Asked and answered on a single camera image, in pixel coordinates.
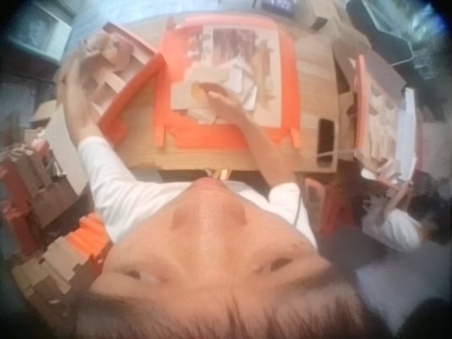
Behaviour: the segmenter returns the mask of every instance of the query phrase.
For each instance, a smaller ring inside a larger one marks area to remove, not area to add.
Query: white shirt
[[[393,210],[383,221],[379,220],[381,214],[382,210],[373,210],[363,218],[364,233],[399,252],[413,251],[420,246],[418,221],[399,209]]]
[[[156,184],[137,181],[108,142],[100,137],[81,141],[78,154],[90,182],[96,211],[104,220],[107,233],[114,243],[191,185],[191,182]],[[290,224],[294,223],[300,195],[296,184],[274,187],[268,200],[241,182],[224,184],[263,210],[279,215]],[[303,204],[299,209],[296,228],[317,247]]]

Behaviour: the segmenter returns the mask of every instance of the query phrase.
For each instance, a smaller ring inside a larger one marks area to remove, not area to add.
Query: floor
[[[66,50],[91,36],[107,21],[119,24],[144,18],[191,11],[252,11],[253,0],[86,0],[73,21]]]

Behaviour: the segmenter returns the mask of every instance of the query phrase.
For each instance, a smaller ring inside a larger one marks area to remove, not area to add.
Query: lip
[[[226,186],[217,179],[202,178],[194,181],[189,189],[226,189]]]

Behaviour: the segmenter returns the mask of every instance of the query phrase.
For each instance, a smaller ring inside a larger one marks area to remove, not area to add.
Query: wooden table
[[[173,18],[183,20],[191,14],[178,14]],[[151,18],[128,24],[126,27],[149,43],[158,46],[166,28],[167,16]],[[295,41],[299,79],[301,148],[295,150],[289,138],[280,144],[281,150],[290,154],[296,169],[303,172],[331,173],[336,171],[338,157],[333,156],[329,166],[317,163],[319,119],[334,122],[334,149],[338,148],[338,89],[331,44],[323,35],[311,35],[295,26],[281,25]],[[257,170],[248,150],[196,150],[178,149],[168,133],[162,148],[153,145],[154,128],[152,110],[154,84],[150,80],[136,93],[122,114],[129,129],[128,136],[117,147],[117,152],[131,169],[199,170],[229,169]]]

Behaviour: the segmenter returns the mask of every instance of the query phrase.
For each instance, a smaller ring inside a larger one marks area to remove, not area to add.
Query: photo
[[[253,118],[261,126],[280,126],[280,50],[272,30],[233,25],[206,25],[203,29],[203,64],[239,68],[240,78],[255,84]],[[246,97],[253,97],[248,87]]]

